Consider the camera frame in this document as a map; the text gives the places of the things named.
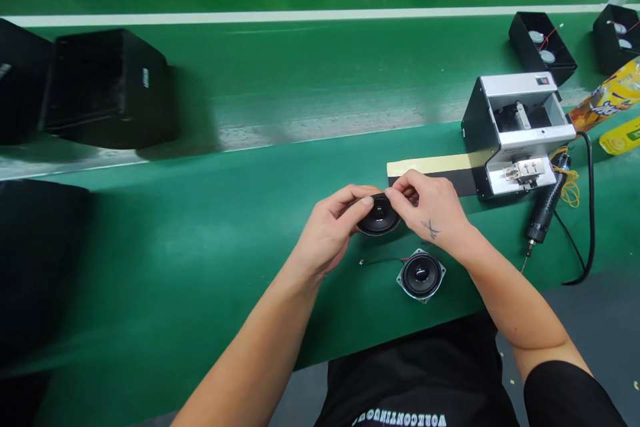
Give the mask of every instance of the yellow tape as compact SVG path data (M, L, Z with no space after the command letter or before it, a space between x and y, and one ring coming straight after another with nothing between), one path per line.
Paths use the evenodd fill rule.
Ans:
M420 173L436 173L451 170L466 170L470 169L471 166L471 158L466 153L460 155L445 155L443 157L401 160L387 163L387 177L401 177L410 169L417 170Z

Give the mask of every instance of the electric screwdriver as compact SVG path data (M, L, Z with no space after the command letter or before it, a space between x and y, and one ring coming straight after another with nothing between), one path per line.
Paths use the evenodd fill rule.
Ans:
M531 212L529 226L525 232L525 236L529 239L529 243L527 244L527 257L531 257L531 251L536 244L542 244L545 241L555 206L558 204L558 200L562 194L562 187L567 181L567 174L569 170L571 170L571 157L566 153L561 153L553 158L551 165L558 167L562 172L556 171L555 183L538 193L535 207Z

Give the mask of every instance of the speaker cabinet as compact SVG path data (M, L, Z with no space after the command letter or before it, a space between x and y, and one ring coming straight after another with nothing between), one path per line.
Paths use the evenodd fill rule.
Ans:
M593 22L598 69L607 77L640 55L638 12L607 5Z
M0 365L55 333L76 277L91 195L48 181L0 182Z
M55 40L44 130L111 149L141 149L177 137L164 56L124 29Z
M53 47L0 19L0 145L15 145L37 131Z
M548 71L556 85L565 83L578 65L546 13L518 12L509 40L526 72Z

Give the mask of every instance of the black wire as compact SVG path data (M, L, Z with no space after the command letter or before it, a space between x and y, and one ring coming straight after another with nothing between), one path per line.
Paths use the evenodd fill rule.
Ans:
M558 211L557 210L553 212L553 215L555 215L555 217L558 219L558 222L560 222L560 225L562 225L562 228L565 230L565 234L567 234L567 237L569 237L569 241L571 242L571 245L573 246L573 249L575 250L575 253L578 255L578 258L580 259L580 264L582 265L582 270L584 271L586 269L585 261L582 259L582 255L580 255L580 251L578 250L578 246L573 241L573 237L571 237L571 234L569 233L569 229L567 228L565 223L562 221L562 219L558 215Z
M589 276L589 273L591 272L591 267L593 266L593 256L595 255L595 194L594 194L595 188L593 186L593 149L591 148L591 140L589 139L589 136L585 132L576 132L576 133L580 135L587 143L587 167L589 170L589 256L587 257L586 266L583 262L582 275L579 276L576 280L572 280L571 282L567 282L566 284L564 284L567 286L578 285L585 281L585 279ZM569 235L569 230L567 230L567 228L562 223L562 221L560 221L560 223L564 227L565 231L567 232L567 235ZM571 235L569 235L569 239L571 240L571 243L573 244L573 247L576 249L576 252L577 252L577 247L575 245L575 242L571 238Z
M399 260L400 262L402 262L402 264L405 264L405 261L402 260L400 257L389 257L389 258L384 258L384 259L378 259L378 260L365 260L362 259L360 261L360 265L373 265L373 264L380 264L381 262L390 262L391 260Z

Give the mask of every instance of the green workbench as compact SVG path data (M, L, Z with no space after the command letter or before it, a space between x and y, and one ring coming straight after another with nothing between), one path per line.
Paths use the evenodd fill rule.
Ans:
M70 26L33 29L52 39L98 29L74 25L65 15L602 2L0 0L0 15L61 16L52 24ZM550 17L565 23L562 37L579 64L561 92L569 103L579 101L604 79L589 38L596 13ZM507 43L511 18L128 27L174 67L183 132L175 143L143 152L148 163L44 177L90 189L95 210L59 336L2 373L51 373L38 425L122 426L179 408L287 258L316 201L346 183L385 187L388 161L464 153L459 120L475 78L520 71ZM629 219L639 203L640 151L609 157L597 145L600 133L635 116L637 110L621 113L592 131L594 272L640 255L640 224ZM1 153L25 162L25 171L45 162L82 168L96 155L92 147L55 140ZM236 150L247 147L262 148ZM571 148L582 175L582 205L561 203L558 211L586 254L586 155L581 141ZM532 197L463 199L474 225L517 267ZM404 226L389 239L355 239L321 289L297 367L482 307L465 270L431 246L447 274L426 306L396 284L399 262L359 265L363 258L406 257L420 247ZM554 221L525 275L546 290L579 274Z
M585 175L584 148L573 149ZM445 123L52 177L95 193L94 220L58 342L14 373L53 370L46 424L122 425L176 409L238 331L318 199L349 182L384 187L390 160L462 152L459 125ZM600 160L595 272L640 255L638 223L625 221L639 201L639 158ZM520 266L531 202L515 202L463 200L473 224ZM559 212L586 252L587 208ZM412 232L399 234L353 242L321 289L298 367L482 307L466 271L432 247L447 275L427 305L396 284L399 262L359 265L421 246ZM525 275L546 290L579 273L552 224Z

